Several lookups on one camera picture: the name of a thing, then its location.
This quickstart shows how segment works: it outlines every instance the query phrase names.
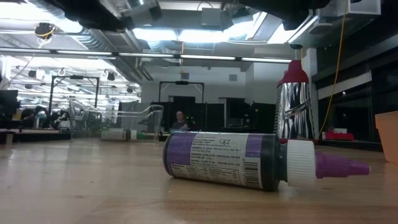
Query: nutrition facts label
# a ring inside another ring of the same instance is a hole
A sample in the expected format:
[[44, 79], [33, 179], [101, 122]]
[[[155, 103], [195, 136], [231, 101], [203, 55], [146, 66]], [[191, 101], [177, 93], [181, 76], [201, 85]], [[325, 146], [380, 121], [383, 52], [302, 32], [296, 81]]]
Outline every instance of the nutrition facts label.
[[171, 164], [175, 176], [262, 188], [260, 158], [245, 157], [247, 134], [198, 133], [190, 165]]

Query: bottle label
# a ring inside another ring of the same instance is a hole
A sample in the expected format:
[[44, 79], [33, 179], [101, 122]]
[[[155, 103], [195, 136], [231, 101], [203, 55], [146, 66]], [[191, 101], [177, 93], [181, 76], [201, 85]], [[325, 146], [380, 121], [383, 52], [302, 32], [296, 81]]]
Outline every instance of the bottle label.
[[176, 176], [262, 189], [259, 134], [175, 133], [167, 169]]

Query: red cap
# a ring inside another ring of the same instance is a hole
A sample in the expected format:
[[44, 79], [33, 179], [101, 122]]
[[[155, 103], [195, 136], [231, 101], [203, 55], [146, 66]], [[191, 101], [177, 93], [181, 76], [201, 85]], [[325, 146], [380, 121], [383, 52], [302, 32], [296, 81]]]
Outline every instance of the red cap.
[[308, 77], [304, 70], [301, 68], [301, 61], [293, 60], [289, 63], [289, 69], [285, 72], [283, 79], [279, 81], [278, 86], [283, 83], [297, 82], [308, 83]]

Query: table surface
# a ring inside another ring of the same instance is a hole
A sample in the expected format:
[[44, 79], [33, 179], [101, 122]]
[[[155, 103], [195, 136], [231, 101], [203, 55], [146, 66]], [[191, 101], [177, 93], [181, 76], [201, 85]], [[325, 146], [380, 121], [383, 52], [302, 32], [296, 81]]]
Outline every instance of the table surface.
[[380, 152], [317, 147], [370, 163], [370, 176], [278, 192], [175, 179], [162, 144], [53, 141], [2, 146], [7, 223], [397, 223], [398, 166]]

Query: white bottle cap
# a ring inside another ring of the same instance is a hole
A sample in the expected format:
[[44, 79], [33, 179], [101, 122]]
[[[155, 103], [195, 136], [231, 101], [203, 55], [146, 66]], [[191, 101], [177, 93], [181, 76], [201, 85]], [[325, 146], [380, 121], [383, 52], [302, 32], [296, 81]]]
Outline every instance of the white bottle cap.
[[287, 141], [287, 183], [293, 187], [315, 185], [317, 164], [311, 141]]

